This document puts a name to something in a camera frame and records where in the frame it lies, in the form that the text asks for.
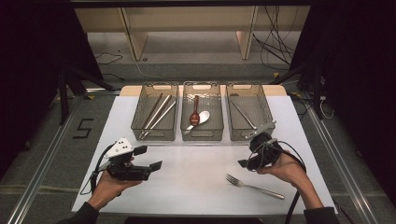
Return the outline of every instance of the clear plastic tray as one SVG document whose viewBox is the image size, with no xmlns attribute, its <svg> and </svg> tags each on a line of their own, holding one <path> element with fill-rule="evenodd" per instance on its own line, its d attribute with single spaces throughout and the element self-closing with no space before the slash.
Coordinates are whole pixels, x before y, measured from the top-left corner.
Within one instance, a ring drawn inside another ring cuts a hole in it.
<svg viewBox="0 0 396 224">
<path fill-rule="evenodd" d="M 197 112 L 208 111 L 210 116 L 206 122 L 187 130 L 191 126 L 195 95 L 199 96 Z M 224 123 L 218 82 L 184 82 L 180 129 L 183 141 L 221 141 Z"/>
<path fill-rule="evenodd" d="M 232 141 L 250 141 L 247 136 L 251 135 L 253 127 L 260 128 L 273 121 L 262 84 L 230 82 L 226 85 L 226 91 Z M 271 134 L 274 128 L 275 126 L 267 129 L 266 132 Z"/>
<path fill-rule="evenodd" d="M 177 109 L 177 83 L 145 83 L 131 125 L 136 140 L 174 141 Z"/>
</svg>

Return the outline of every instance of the silver fork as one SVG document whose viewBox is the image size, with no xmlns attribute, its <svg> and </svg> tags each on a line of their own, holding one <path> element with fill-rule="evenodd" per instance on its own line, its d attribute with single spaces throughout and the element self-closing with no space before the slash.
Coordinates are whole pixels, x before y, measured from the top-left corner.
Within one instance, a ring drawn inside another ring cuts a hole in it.
<svg viewBox="0 0 396 224">
<path fill-rule="evenodd" d="M 235 186 L 237 186 L 237 187 L 239 187 L 239 188 L 241 188 L 241 187 L 247 187 L 247 188 L 250 188 L 250 189 L 255 189 L 255 190 L 257 190 L 257 191 L 259 191 L 259 192 L 261 192 L 261 193 L 268 194 L 268 195 L 270 195 L 270 196 L 273 196 L 273 197 L 278 198 L 278 199 L 281 199 L 281 200 L 284 200 L 284 199 L 285 199 L 285 196 L 283 196 L 282 194 L 278 194 L 278 193 L 272 192 L 272 191 L 270 191 L 270 190 L 259 189 L 259 188 L 256 188 L 256 187 L 253 187 L 253 186 L 250 186 L 250 185 L 246 185 L 246 184 L 244 184 L 244 182 L 242 182 L 241 180 L 239 180 L 239 179 L 237 179 L 237 178 L 235 178 L 235 177 L 233 177 L 233 176 L 231 176 L 231 175 L 227 175 L 227 176 L 226 176 L 226 179 L 227 179 L 230 183 L 232 183 L 233 185 L 235 185 Z"/>
</svg>

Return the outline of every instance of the chopsticks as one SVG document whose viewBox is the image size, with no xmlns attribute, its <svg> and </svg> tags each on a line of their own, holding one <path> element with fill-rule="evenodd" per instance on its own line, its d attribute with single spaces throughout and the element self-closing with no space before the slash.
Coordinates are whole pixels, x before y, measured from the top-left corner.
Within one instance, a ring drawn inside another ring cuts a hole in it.
<svg viewBox="0 0 396 224">
<path fill-rule="evenodd" d="M 165 115 L 171 110 L 171 108 L 176 104 L 176 101 L 174 101 L 166 110 L 166 105 L 169 103 L 169 101 L 172 98 L 172 95 L 168 95 L 166 96 L 165 100 L 163 101 L 163 103 L 160 105 L 160 107 L 157 109 L 157 111 L 154 113 L 154 116 L 152 116 L 151 119 L 150 116 L 153 113 L 153 111 L 155 110 L 155 108 L 157 107 L 158 103 L 160 102 L 161 98 L 162 98 L 163 94 L 161 93 L 159 99 L 157 100 L 157 102 L 155 103 L 154 107 L 151 109 L 149 116 L 145 122 L 144 129 L 147 130 L 152 130 L 162 119 L 163 117 L 165 117 Z M 142 131 L 142 133 L 139 135 L 139 139 L 144 139 L 147 135 L 149 134 L 149 131 Z"/>
</svg>

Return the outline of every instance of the brown spoon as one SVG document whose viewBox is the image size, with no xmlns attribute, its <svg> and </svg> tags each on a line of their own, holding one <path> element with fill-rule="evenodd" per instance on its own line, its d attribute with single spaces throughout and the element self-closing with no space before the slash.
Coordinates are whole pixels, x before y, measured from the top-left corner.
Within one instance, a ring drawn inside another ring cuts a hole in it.
<svg viewBox="0 0 396 224">
<path fill-rule="evenodd" d="M 198 114 L 198 99 L 199 96 L 195 95 L 195 99 L 194 99 L 194 112 L 191 114 L 190 116 L 190 124 L 192 126 L 197 126 L 199 124 L 199 114 Z"/>
</svg>

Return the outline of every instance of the white table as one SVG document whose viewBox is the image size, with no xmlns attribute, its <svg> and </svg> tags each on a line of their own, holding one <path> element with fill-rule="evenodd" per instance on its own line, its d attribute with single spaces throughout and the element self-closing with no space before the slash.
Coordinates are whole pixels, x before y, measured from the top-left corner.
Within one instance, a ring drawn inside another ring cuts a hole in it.
<svg viewBox="0 0 396 224">
<path fill-rule="evenodd" d="M 291 99 L 288 96 L 267 96 L 267 100 L 273 118 L 277 121 L 272 136 L 298 150 L 323 204 L 334 206 Z M 150 217 L 262 217 L 288 213 L 296 192 L 294 187 L 271 175 L 249 172 L 238 164 L 238 160 L 248 158 L 250 151 L 248 142 L 233 143 L 229 140 L 224 99 L 222 141 L 209 143 L 183 142 L 179 129 L 180 118 L 175 141 L 137 142 L 130 128 L 137 101 L 137 96 L 116 97 L 81 189 L 103 150 L 123 136 L 133 146 L 148 146 L 147 153 L 134 158 L 135 165 L 148 166 L 163 161 L 163 166 L 152 173 L 148 181 L 125 190 L 101 212 Z M 282 201 L 252 189 L 232 186 L 225 179 L 226 174 L 247 184 L 281 193 L 286 199 Z M 72 211 L 76 212 L 90 196 L 78 195 Z M 303 211 L 304 204 L 300 199 L 294 214 L 302 214 Z"/>
</svg>

